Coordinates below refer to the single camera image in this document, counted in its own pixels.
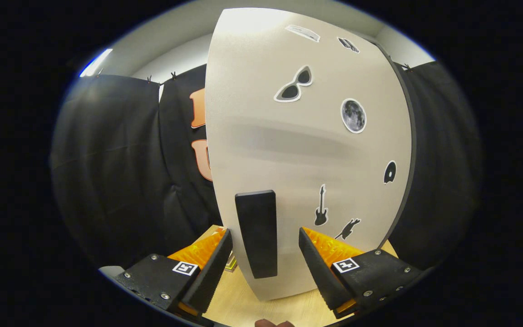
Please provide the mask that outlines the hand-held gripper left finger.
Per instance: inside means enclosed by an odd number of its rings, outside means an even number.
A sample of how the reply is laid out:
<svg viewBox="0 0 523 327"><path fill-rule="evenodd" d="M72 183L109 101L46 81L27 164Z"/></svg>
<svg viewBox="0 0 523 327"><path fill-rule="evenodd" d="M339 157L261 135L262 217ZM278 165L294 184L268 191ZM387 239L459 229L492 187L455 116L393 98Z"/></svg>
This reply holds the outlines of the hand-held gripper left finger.
<svg viewBox="0 0 523 327"><path fill-rule="evenodd" d="M202 318L209 309L232 236L226 228L170 255L150 254L114 276L114 281L160 310L180 318Z"/></svg>

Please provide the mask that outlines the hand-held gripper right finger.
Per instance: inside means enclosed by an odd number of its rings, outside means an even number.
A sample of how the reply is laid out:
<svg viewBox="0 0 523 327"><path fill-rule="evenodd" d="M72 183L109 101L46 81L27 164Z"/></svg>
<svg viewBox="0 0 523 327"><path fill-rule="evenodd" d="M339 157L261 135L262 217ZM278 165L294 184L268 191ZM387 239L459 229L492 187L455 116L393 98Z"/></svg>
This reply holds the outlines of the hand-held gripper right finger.
<svg viewBox="0 0 523 327"><path fill-rule="evenodd" d="M374 312L427 275L384 249L361 251L306 227L299 229L298 245L322 299L338 319Z"/></svg>

